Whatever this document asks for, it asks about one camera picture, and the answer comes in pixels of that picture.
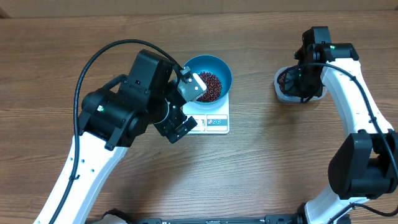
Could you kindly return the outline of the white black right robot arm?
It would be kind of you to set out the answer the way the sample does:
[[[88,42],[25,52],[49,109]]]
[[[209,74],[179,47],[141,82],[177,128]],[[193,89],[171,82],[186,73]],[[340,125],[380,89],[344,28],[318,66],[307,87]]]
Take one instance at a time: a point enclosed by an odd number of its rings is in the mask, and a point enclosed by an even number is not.
[[[328,185],[304,203],[289,223],[349,223],[349,211],[397,188],[397,132],[379,111],[364,81],[351,43],[335,44],[326,26],[302,36],[298,63],[275,75],[277,98],[308,103],[333,98],[345,141],[328,165]]]

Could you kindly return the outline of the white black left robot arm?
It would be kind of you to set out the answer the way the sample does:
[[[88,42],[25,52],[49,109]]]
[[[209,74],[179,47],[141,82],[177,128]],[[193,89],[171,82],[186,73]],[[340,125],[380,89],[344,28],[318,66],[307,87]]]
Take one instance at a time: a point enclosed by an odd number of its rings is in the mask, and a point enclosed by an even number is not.
[[[106,179],[132,146],[154,125],[170,143],[196,126],[181,107],[207,90],[198,74],[141,50],[128,75],[120,75],[87,94],[68,159],[36,223],[84,223]]]

